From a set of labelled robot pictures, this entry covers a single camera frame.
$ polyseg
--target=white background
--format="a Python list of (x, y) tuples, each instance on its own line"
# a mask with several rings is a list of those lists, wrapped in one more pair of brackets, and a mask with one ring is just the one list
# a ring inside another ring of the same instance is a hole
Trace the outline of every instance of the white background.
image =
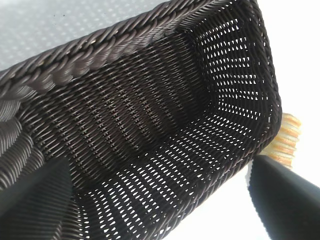
[[(162, 0), (0, 0), (0, 70), (151, 10)], [(319, 4), (258, 0), (282, 108), (302, 121), (293, 170), (320, 186)], [(248, 168), (225, 183), (165, 240), (268, 240), (247, 191)]]

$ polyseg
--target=dark brown wicker basket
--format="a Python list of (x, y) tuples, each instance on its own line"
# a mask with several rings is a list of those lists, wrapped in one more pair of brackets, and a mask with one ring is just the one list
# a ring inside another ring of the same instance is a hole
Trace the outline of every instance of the dark brown wicker basket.
[(52, 173), (21, 207), (46, 202), (46, 214), (21, 213), (0, 238), (162, 239), (281, 115), (255, 0), (165, 2), (18, 63), (0, 71), (1, 194), (60, 158), (73, 188), (59, 194)]

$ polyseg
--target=woven texture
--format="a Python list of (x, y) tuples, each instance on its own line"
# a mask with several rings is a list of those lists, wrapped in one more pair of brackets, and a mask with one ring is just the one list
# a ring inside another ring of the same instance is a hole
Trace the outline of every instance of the woven texture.
[(282, 115), (254, 0), (165, 2), (0, 72), (0, 101), (3, 189), (69, 160), (57, 240), (162, 239)]

